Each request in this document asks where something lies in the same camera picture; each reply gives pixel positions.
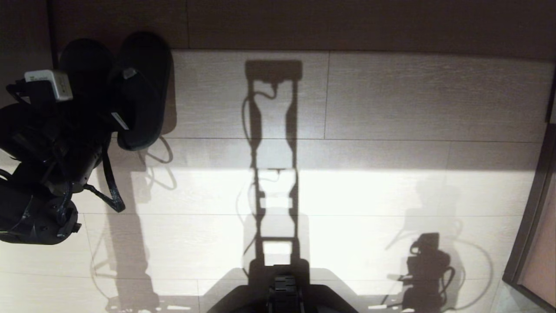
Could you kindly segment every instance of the black strap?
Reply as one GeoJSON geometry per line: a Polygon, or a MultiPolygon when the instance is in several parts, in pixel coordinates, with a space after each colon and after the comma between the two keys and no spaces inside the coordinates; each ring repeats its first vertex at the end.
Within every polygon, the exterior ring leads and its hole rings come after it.
{"type": "Polygon", "coordinates": [[[108,184],[108,190],[110,190],[110,195],[112,199],[98,191],[94,186],[86,184],[83,186],[84,189],[89,190],[94,193],[97,197],[101,198],[108,206],[110,206],[116,212],[122,212],[126,209],[126,205],[123,202],[118,187],[116,186],[116,181],[114,180],[114,173],[112,172],[112,166],[110,165],[110,158],[108,157],[108,145],[110,140],[102,145],[102,166],[105,171],[106,183],[108,184]]]}
{"type": "Polygon", "coordinates": [[[20,92],[25,92],[25,79],[16,80],[15,84],[9,84],[6,86],[6,91],[20,104],[31,105],[19,95],[20,92]]]}
{"type": "Polygon", "coordinates": [[[12,175],[11,175],[9,172],[7,172],[7,171],[5,171],[5,170],[3,170],[3,169],[1,169],[1,168],[0,168],[0,176],[2,176],[3,178],[5,178],[6,180],[12,179],[12,175]]]}

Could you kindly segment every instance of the tiled floor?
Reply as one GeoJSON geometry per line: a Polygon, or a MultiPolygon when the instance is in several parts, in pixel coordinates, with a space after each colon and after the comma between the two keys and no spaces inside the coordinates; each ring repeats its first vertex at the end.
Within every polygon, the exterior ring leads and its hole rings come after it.
{"type": "MultiPolygon", "coordinates": [[[[438,233],[455,270],[444,309],[507,312],[495,301],[509,297],[499,281],[533,180],[552,63],[407,53],[173,57],[163,138],[138,153],[111,146],[127,210],[77,194],[84,227],[66,242],[0,243],[5,311],[207,312],[246,284],[255,229],[245,62],[298,60],[299,240],[313,283],[360,312],[396,312],[369,307],[385,295],[401,301],[408,287],[392,277],[408,273],[420,235],[438,233]]],[[[291,164],[281,140],[291,87],[281,84],[275,100],[256,97],[262,168],[291,164]]],[[[97,169],[90,183],[106,189],[102,177],[97,169]]]]}

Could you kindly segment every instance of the floor tile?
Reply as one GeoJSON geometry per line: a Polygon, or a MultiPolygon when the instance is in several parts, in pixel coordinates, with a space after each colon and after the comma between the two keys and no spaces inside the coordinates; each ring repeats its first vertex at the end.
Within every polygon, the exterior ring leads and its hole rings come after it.
{"type": "Polygon", "coordinates": [[[238,309],[244,303],[249,303],[253,297],[266,297],[267,290],[261,290],[253,295],[243,292],[242,286],[248,284],[247,279],[221,279],[221,280],[199,280],[199,302],[201,312],[218,312],[219,308],[226,307],[230,310],[238,309]],[[234,290],[240,291],[234,297],[226,297],[234,290]]]}
{"type": "Polygon", "coordinates": [[[408,273],[410,248],[434,238],[431,262],[449,256],[455,279],[500,277],[519,217],[310,217],[309,260],[317,280],[384,280],[408,273]]]}
{"type": "Polygon", "coordinates": [[[97,275],[219,279],[240,267],[236,216],[87,214],[97,275]]]}
{"type": "Polygon", "coordinates": [[[93,280],[8,273],[0,273],[0,277],[0,305],[7,311],[154,312],[158,307],[165,309],[163,312],[198,312],[194,280],[93,280]]]}
{"type": "Polygon", "coordinates": [[[330,55],[327,139],[542,142],[550,62],[330,55]]]}
{"type": "MultiPolygon", "coordinates": [[[[278,145],[283,140],[268,140],[278,145]]],[[[308,215],[432,215],[438,209],[449,143],[298,140],[300,211],[308,215]]],[[[250,149],[240,139],[166,139],[147,151],[110,148],[123,213],[250,214],[250,149]]],[[[276,155],[258,158],[275,164],[276,155]]],[[[108,193],[102,168],[89,184],[108,193]]],[[[89,192],[83,213],[104,213],[89,192]]]]}
{"type": "Polygon", "coordinates": [[[415,282],[403,286],[396,281],[318,281],[346,300],[357,312],[396,312],[421,309],[434,312],[435,300],[444,299],[442,310],[448,312],[488,312],[496,284],[488,280],[452,281],[446,294],[427,294],[423,287],[436,286],[440,281],[415,282]]]}
{"type": "MultiPolygon", "coordinates": [[[[247,96],[246,61],[302,62],[296,93],[297,137],[323,138],[326,106],[327,52],[175,51],[176,114],[180,121],[169,138],[245,138],[242,103],[247,96]]],[[[255,91],[272,94],[256,81],[255,91]]],[[[292,83],[278,85],[275,100],[257,95],[263,138],[285,138],[281,122],[292,102],[292,83]]],[[[243,113],[249,118],[249,111],[243,113]]]]}
{"type": "Polygon", "coordinates": [[[540,144],[452,143],[438,215],[522,216],[540,144]]]}
{"type": "Polygon", "coordinates": [[[91,249],[82,214],[79,232],[54,246],[0,242],[0,272],[61,277],[91,277],[91,249]]]}
{"type": "Polygon", "coordinates": [[[522,312],[542,313],[545,311],[507,283],[500,281],[490,313],[522,312]]]}

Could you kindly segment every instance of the black cable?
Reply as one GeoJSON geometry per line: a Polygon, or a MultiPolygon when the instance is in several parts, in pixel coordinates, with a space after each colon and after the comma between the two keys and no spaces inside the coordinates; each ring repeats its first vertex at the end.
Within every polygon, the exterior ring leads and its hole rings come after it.
{"type": "Polygon", "coordinates": [[[94,186],[85,184],[83,186],[84,189],[89,190],[97,197],[101,198],[109,207],[114,209],[116,212],[122,212],[126,209],[126,205],[123,202],[122,197],[120,196],[120,192],[118,191],[118,187],[116,186],[116,180],[114,179],[114,173],[112,171],[112,166],[110,165],[110,158],[108,157],[108,145],[110,143],[110,138],[106,140],[106,142],[102,145],[102,166],[105,172],[106,183],[108,184],[108,189],[110,190],[110,195],[112,199],[110,199],[105,194],[98,191],[94,186]]]}
{"type": "Polygon", "coordinates": [[[10,84],[8,86],[6,86],[6,91],[20,104],[24,104],[24,105],[31,105],[29,102],[23,100],[17,93],[20,92],[19,88],[21,88],[21,81],[17,81],[17,83],[14,84],[10,84]]]}

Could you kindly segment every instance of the white power adapter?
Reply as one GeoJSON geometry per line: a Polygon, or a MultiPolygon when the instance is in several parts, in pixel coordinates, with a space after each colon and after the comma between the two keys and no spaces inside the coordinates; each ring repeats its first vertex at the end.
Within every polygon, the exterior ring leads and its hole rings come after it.
{"type": "Polygon", "coordinates": [[[25,73],[25,82],[47,80],[52,84],[52,91],[56,102],[63,102],[73,99],[70,80],[68,75],[60,71],[41,70],[25,73]]]}

